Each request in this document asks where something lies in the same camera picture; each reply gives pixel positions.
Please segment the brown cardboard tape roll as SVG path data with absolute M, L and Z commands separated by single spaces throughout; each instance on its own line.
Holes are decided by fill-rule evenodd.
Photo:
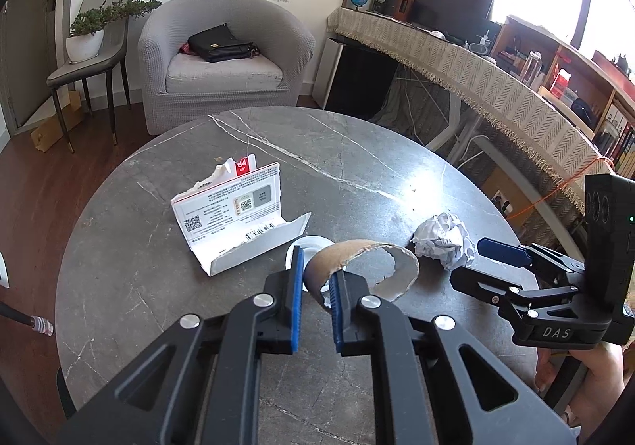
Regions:
M 285 266 L 290 268 L 296 246 L 302 251 L 304 284 L 319 282 L 319 304 L 331 310 L 328 280 L 339 270 L 364 277 L 372 295 L 387 301 L 401 297 L 417 281 L 419 259 L 409 249 L 372 240 L 347 240 L 338 243 L 323 237 L 308 236 L 297 239 L 287 249 Z

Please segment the white paper ball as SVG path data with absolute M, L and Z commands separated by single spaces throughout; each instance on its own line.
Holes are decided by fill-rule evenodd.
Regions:
M 476 244 L 465 224 L 450 212 L 425 219 L 414 230 L 411 243 L 414 255 L 438 260 L 448 272 L 469 266 L 477 255 Z

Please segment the white torn paper box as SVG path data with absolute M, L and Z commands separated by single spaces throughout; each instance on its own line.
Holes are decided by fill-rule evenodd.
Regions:
M 283 219 L 281 165 L 258 167 L 253 154 L 227 159 L 170 204 L 189 250 L 210 277 L 299 238 L 311 217 Z

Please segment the beige fringed tablecloth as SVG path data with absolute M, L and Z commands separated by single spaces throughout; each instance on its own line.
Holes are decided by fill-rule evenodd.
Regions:
M 585 216 L 585 176 L 612 169 L 548 101 L 484 58 L 393 19 L 339 7 L 327 17 L 326 29 L 458 96 L 553 184 L 548 202 L 563 225 L 570 227 Z

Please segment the wooden bookshelf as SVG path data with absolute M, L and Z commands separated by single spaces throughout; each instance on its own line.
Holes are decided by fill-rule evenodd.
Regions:
M 634 84 L 602 53 L 588 59 L 547 29 L 509 16 L 491 55 L 502 69 L 520 73 L 532 52 L 541 55 L 532 89 L 611 159 L 618 174 L 634 178 Z

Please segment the black handbag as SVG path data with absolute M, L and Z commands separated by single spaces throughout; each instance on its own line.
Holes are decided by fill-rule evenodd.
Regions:
M 260 55 L 260 49 L 253 42 L 236 38 L 226 23 L 190 36 L 179 52 L 198 56 L 208 63 Z

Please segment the black monitor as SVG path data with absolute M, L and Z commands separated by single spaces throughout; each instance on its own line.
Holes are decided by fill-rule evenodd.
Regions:
M 487 31 L 493 0 L 414 0 L 409 22 L 446 37 L 475 41 Z

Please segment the black table leg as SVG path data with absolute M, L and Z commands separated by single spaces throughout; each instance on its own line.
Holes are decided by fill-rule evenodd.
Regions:
M 4 302 L 0 302 L 0 315 L 13 320 L 13 322 L 30 327 L 33 331 L 44 334 L 44 336 L 52 336 L 54 334 L 54 326 L 47 318 L 27 315 L 15 310 L 14 307 L 10 307 Z

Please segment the cardboard box on floor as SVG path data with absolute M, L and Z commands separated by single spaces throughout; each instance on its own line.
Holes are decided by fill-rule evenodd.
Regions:
M 60 106 L 62 107 L 62 116 L 68 131 L 83 121 L 84 111 L 81 96 L 77 90 L 70 90 L 67 95 L 62 96 L 60 98 Z M 35 130 L 32 130 L 30 137 L 38 151 L 48 151 L 57 141 L 64 137 L 58 116 L 54 114 L 46 119 Z

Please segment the potted green plant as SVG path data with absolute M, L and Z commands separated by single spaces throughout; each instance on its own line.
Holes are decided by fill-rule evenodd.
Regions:
M 146 16 L 161 4 L 158 0 L 115 0 L 109 5 L 103 2 L 98 8 L 80 12 L 65 39 L 69 62 L 78 64 L 96 57 L 103 40 L 104 28 L 110 23 L 129 17 L 137 19 Z

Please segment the grey side chair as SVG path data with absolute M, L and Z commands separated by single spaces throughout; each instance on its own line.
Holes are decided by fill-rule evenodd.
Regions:
M 80 12 L 106 7 L 112 4 L 113 1 L 129 0 L 82 0 Z M 57 90 L 70 83 L 81 81 L 85 94 L 89 95 L 87 79 L 104 73 L 106 75 L 106 106 L 108 107 L 112 140 L 114 144 L 117 144 L 113 96 L 113 69 L 116 66 L 121 68 L 121 79 L 123 80 L 126 101 L 128 108 L 131 108 L 125 64 L 127 36 L 128 21 L 127 19 L 119 19 L 118 21 L 109 23 L 106 27 L 101 29 L 101 31 L 97 31 L 94 37 L 80 37 L 80 40 L 83 40 L 83 42 L 77 45 L 77 52 L 80 55 L 86 55 L 87 58 L 85 60 L 75 61 L 71 57 L 71 52 L 67 51 L 69 58 L 65 64 L 52 72 L 46 79 L 46 84 L 53 97 L 59 127 L 62 130 L 63 137 L 71 153 L 74 152 L 74 148 L 70 140 L 67 125 L 65 124 L 65 118 L 62 115 L 62 107 L 60 106 Z

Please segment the grey door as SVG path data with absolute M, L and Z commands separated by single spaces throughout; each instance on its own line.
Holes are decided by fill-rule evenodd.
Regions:
M 56 0 L 7 0 L 1 9 L 1 105 L 10 134 L 47 100 L 56 64 Z

